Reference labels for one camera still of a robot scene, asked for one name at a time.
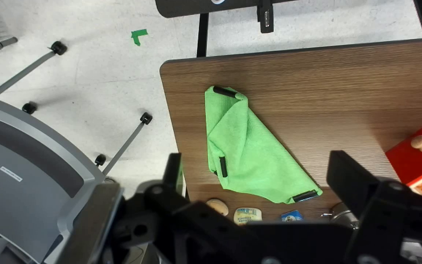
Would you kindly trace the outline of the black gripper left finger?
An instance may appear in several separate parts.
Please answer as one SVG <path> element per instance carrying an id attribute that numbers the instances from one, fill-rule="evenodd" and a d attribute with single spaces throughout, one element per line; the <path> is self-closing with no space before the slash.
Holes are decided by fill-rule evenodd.
<path id="1" fill-rule="evenodd" d="M 164 198 L 186 198 L 184 176 L 181 172 L 181 154 L 171 153 L 168 156 L 164 176 L 162 176 L 162 197 Z"/>

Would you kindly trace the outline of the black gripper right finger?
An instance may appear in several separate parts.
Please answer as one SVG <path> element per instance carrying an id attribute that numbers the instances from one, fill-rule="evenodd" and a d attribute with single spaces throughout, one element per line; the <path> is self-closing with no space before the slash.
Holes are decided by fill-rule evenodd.
<path id="1" fill-rule="evenodd" d="M 345 206 L 364 206 L 379 185 L 379 179 L 344 151 L 331 151 L 326 184 Z"/>

